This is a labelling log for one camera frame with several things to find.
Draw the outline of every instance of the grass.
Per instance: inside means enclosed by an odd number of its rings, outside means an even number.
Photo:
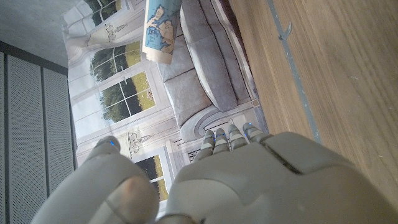
[[[169,198],[169,193],[167,193],[166,183],[164,182],[164,179],[158,181],[157,184],[159,186],[159,201],[167,200]]]
[[[131,44],[126,45],[126,61],[128,67],[131,67],[141,61],[139,41],[135,41]]]
[[[160,163],[159,155],[154,156],[154,160],[155,160],[156,176],[157,177],[163,177],[162,164]],[[159,192],[160,201],[167,200],[169,198],[169,193],[167,193],[166,183],[164,182],[164,179],[159,180],[157,182],[157,185],[158,185],[158,189],[157,190]]]
[[[122,9],[122,1],[116,0],[116,10],[119,11],[120,9]]]
[[[147,91],[144,91],[137,95],[139,106],[141,107],[141,109],[144,111],[155,106],[155,101],[153,100],[153,97],[148,97],[148,95],[152,95],[152,91],[150,90],[150,86],[145,72],[134,75],[133,77],[131,77],[131,80],[136,87],[138,93],[148,89]]]

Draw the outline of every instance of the rolled map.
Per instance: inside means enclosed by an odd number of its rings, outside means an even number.
[[[181,0],[147,0],[142,51],[148,60],[170,64]]]

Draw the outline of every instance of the sofa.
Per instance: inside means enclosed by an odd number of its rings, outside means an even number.
[[[230,111],[250,96],[239,55],[211,0],[182,1],[174,44],[172,63],[157,66],[180,136],[193,141],[204,136],[205,126],[219,119],[215,114]]]

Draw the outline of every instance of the ventilated panel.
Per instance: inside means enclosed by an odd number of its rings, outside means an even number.
[[[4,186],[4,55],[0,52],[0,224],[5,223]]]
[[[40,67],[8,60],[10,223],[30,223],[47,198]]]
[[[73,172],[68,79],[44,69],[44,102],[50,192]]]

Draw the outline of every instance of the robot finger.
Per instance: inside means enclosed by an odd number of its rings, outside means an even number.
[[[235,125],[231,124],[228,127],[228,132],[229,140],[231,141],[231,150],[235,150],[248,144],[246,142],[246,139],[243,137],[243,135]]]
[[[263,133],[256,127],[251,125],[251,123],[245,123],[243,125],[244,134],[248,137],[249,142],[261,142],[265,141],[267,138],[272,137],[271,134]]]
[[[203,144],[201,145],[200,151],[195,156],[195,158],[193,158],[193,162],[197,162],[203,158],[211,156],[213,154],[214,145],[214,132],[211,130],[207,130],[205,133],[205,137],[203,138]]]
[[[213,151],[213,155],[220,152],[228,152],[228,140],[225,135],[225,131],[222,128],[217,129],[216,131],[216,144]]]

